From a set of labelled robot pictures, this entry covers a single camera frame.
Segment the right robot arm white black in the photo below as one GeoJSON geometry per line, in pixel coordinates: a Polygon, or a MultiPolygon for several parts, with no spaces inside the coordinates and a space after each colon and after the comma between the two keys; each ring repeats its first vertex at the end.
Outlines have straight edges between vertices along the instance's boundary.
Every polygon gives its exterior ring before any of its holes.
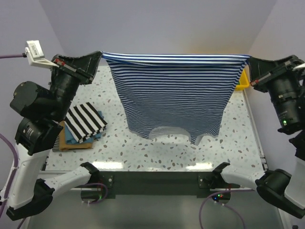
{"type": "Polygon", "coordinates": [[[295,55],[275,61],[251,57],[248,66],[250,85],[270,95],[281,125],[278,132],[298,133],[289,139],[296,148],[294,173],[282,169],[255,173],[223,162],[206,183],[211,188],[226,184],[250,188],[269,204],[301,219],[305,215],[305,63],[295,55]]]}

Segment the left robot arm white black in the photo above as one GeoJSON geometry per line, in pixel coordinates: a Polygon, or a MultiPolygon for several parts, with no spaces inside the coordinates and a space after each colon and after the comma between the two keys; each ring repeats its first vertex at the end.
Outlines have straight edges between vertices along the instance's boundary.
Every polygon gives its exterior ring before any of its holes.
{"type": "Polygon", "coordinates": [[[16,143],[10,145],[14,155],[10,177],[0,193],[1,207],[11,220],[40,214],[55,197],[72,188],[98,184],[100,172],[89,162],[51,179],[38,175],[79,86],[93,82],[101,57],[100,51],[81,57],[55,55],[49,65],[49,88],[26,81],[15,89],[10,107],[22,121],[16,143]]]}

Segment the blue white striped tank top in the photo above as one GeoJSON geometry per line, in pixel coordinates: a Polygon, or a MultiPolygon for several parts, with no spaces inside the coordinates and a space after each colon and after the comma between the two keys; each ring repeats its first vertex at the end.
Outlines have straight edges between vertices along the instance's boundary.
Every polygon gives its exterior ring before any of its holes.
{"type": "Polygon", "coordinates": [[[247,54],[104,52],[129,130],[146,139],[182,134],[197,145],[217,137],[247,54]]]}

